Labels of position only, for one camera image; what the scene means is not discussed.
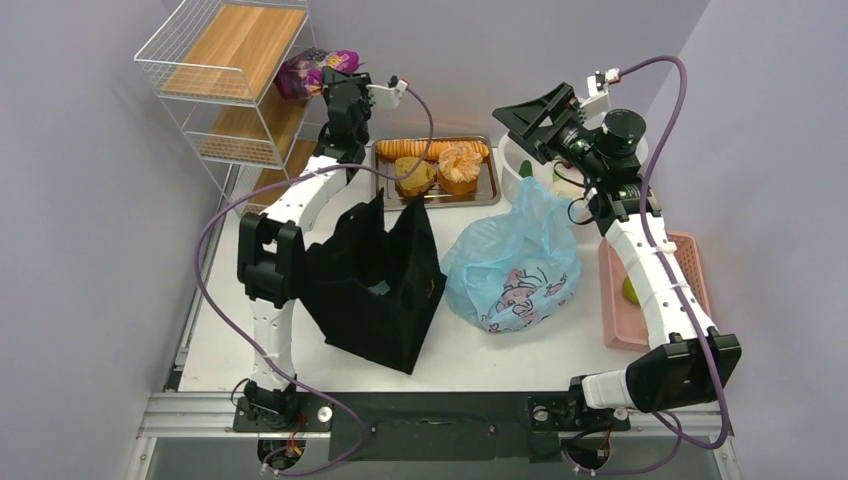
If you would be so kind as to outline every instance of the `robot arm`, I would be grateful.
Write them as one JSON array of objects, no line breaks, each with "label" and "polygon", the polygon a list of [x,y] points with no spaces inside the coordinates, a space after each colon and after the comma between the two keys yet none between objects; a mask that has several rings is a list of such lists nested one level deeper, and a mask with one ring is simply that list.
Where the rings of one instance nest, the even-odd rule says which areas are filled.
[{"label": "robot arm", "polygon": [[[582,104],[565,83],[543,97],[493,115],[509,129],[509,137],[544,164],[555,157],[569,161],[586,180],[589,210],[602,236],[624,263],[645,315],[649,353],[627,368],[572,380],[573,416],[618,407],[654,412],[716,399],[704,355],[712,355],[724,385],[740,356],[735,335],[720,335],[688,285],[672,285],[658,255],[685,278],[668,241],[659,203],[648,191],[647,221],[657,247],[650,246],[639,219],[642,190],[641,164],[636,146],[645,121],[629,110],[609,109],[609,85],[619,72],[596,72],[589,77],[592,96]],[[607,112],[599,128],[583,126],[586,118]],[[680,287],[695,312],[697,328],[706,335],[704,352],[675,288]]]},{"label": "robot arm", "polygon": [[[392,78],[388,86],[371,84],[368,74],[345,75],[325,68],[324,99],[329,121],[321,131],[315,152],[302,175],[339,163],[362,163],[368,142],[366,121],[372,108],[396,108],[407,82]],[[295,376],[292,362],[292,315],[294,300],[287,272],[298,268],[304,232],[312,229],[318,213],[353,177],[355,170],[333,170],[300,182],[268,206],[261,215],[247,214],[239,231],[239,280],[250,298],[254,338],[274,363]],[[289,382],[274,373],[264,358],[255,354],[251,382],[245,396],[251,405],[266,412],[288,416],[285,396],[293,392]]]}]

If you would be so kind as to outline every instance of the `pink plastic tray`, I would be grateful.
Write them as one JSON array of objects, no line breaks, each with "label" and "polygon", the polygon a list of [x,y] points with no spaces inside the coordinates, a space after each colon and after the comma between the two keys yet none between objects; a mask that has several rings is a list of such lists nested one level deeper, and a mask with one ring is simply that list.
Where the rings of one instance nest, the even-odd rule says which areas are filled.
[{"label": "pink plastic tray", "polygon": [[[680,264],[686,283],[692,288],[695,299],[710,314],[710,303],[701,273],[698,246],[691,235],[669,232],[669,240],[677,244],[674,256]],[[621,293],[621,284],[627,277],[624,264],[606,240],[598,247],[601,263],[601,308],[604,317],[604,343],[609,348],[647,352],[648,327],[642,310],[630,303]]]}]

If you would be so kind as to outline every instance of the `white tabletop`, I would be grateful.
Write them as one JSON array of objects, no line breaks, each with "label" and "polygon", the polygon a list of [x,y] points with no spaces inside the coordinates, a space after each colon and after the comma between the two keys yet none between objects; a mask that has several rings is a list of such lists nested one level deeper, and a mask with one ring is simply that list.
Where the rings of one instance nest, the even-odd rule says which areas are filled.
[{"label": "white tabletop", "polygon": [[[371,177],[360,172],[318,216],[314,229],[306,234],[307,244],[325,241],[342,212],[370,199]],[[429,209],[439,256],[448,251],[470,222],[510,208],[511,204],[501,199],[487,207]],[[386,213],[387,228],[394,225],[399,214]],[[603,342],[597,228],[574,227],[574,233],[584,265],[573,300],[535,327],[501,334],[470,325],[454,315],[443,300],[412,375],[326,345],[320,330],[298,302],[293,323],[298,378],[320,390],[337,392],[554,391],[567,389],[574,376],[626,366],[639,354],[608,349]],[[250,308],[244,288],[236,279],[237,241],[238,218],[231,214],[221,233],[209,291],[242,328],[250,329]],[[250,346],[204,303],[180,391],[230,391],[250,375],[252,364]]]}]

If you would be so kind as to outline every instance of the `black bag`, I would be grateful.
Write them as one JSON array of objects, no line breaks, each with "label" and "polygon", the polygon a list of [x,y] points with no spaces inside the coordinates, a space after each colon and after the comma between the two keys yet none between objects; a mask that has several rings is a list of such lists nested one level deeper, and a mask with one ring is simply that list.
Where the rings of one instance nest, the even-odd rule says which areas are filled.
[{"label": "black bag", "polygon": [[326,342],[411,374],[446,280],[423,196],[390,232],[382,195],[356,205],[332,237],[309,247],[306,265],[298,298]]}]

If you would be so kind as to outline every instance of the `bread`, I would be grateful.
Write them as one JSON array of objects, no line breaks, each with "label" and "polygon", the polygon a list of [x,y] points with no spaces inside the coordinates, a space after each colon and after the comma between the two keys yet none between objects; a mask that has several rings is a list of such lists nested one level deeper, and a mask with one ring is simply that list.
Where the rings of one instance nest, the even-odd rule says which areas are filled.
[{"label": "bread", "polygon": [[[402,157],[395,161],[395,176],[406,175],[418,163],[419,157]],[[395,181],[395,190],[404,197],[414,197],[426,192],[436,183],[436,168],[427,162],[421,162],[409,177]]]},{"label": "bread", "polygon": [[470,145],[457,145],[439,155],[439,186],[448,193],[465,195],[477,190],[483,156]]},{"label": "bread", "polygon": [[[430,145],[426,160],[435,162],[445,149],[463,144],[471,147],[483,157],[489,156],[489,147],[483,142],[437,140]],[[377,142],[377,153],[389,160],[401,157],[420,157],[426,146],[427,140],[383,140]]]}]

